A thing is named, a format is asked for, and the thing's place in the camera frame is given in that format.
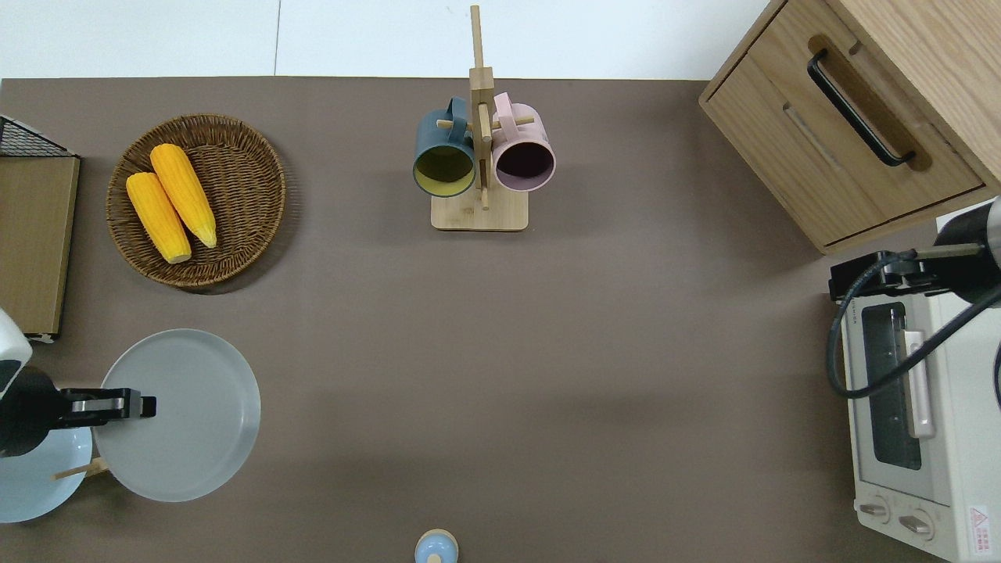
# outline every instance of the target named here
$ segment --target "wicker basket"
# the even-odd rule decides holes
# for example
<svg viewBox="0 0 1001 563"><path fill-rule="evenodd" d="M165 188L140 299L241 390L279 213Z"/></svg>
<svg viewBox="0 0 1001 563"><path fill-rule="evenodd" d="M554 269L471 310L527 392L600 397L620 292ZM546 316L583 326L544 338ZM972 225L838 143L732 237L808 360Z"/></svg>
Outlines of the wicker basket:
<svg viewBox="0 0 1001 563"><path fill-rule="evenodd" d="M132 208L125 179L151 172L149 152L173 143L187 153L215 215L218 243L206 248L194 236L191 258L167 263ZM236 275L274 238L285 208L285 173L270 143L248 125L224 115L175 117L128 147L108 184L107 219L122 256L150 279L184 289L204 288Z"/></svg>

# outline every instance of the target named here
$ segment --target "white wall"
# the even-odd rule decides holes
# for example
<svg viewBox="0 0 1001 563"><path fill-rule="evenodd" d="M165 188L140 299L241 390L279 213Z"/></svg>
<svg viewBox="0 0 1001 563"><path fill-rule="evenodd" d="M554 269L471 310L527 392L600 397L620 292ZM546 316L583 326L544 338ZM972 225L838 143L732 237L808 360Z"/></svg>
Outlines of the white wall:
<svg viewBox="0 0 1001 563"><path fill-rule="evenodd" d="M466 76L456 0L0 0L0 78ZM479 0L497 77L708 79L767 0Z"/></svg>

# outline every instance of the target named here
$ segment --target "bamboo base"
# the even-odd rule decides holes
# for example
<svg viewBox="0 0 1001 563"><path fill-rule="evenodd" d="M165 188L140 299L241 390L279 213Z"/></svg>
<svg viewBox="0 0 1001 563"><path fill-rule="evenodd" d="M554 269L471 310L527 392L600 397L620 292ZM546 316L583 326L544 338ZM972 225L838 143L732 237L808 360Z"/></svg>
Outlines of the bamboo base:
<svg viewBox="0 0 1001 563"><path fill-rule="evenodd" d="M454 197L431 197L431 225L438 230L525 230L529 226L529 194L504 187L487 191L483 209L480 190L470 187Z"/></svg>

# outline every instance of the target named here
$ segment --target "pink mug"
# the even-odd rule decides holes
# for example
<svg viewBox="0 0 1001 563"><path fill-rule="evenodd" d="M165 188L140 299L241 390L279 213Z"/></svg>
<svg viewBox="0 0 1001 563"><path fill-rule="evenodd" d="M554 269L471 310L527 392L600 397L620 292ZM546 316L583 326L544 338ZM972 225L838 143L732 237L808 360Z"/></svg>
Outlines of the pink mug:
<svg viewBox="0 0 1001 563"><path fill-rule="evenodd" d="M493 131L493 170L500 185L515 191L532 191L546 185L556 170L556 155L539 112L524 103L511 103L508 92L493 96L497 111L493 120L500 129ZM519 117L535 121L519 125Z"/></svg>

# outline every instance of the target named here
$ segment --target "oven knob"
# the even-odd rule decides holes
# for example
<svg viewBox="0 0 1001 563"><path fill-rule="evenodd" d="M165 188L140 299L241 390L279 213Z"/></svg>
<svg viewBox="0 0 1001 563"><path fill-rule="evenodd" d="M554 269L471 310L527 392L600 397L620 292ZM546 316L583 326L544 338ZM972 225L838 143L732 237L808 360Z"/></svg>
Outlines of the oven knob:
<svg viewBox="0 0 1001 563"><path fill-rule="evenodd" d="M901 526L921 536L923 539L930 540L935 536L935 528L932 526L932 519L928 516L928 513L923 510L915 510L914 515L901 516L897 519L897 521L900 522Z"/></svg>
<svg viewBox="0 0 1001 563"><path fill-rule="evenodd" d="M875 496L871 501L866 503L856 500L855 510L861 512L862 514L868 514L883 524L888 524L890 522L890 506L883 497Z"/></svg>
<svg viewBox="0 0 1001 563"><path fill-rule="evenodd" d="M860 504L859 512L871 514L872 516L886 516L886 507L878 504Z"/></svg>

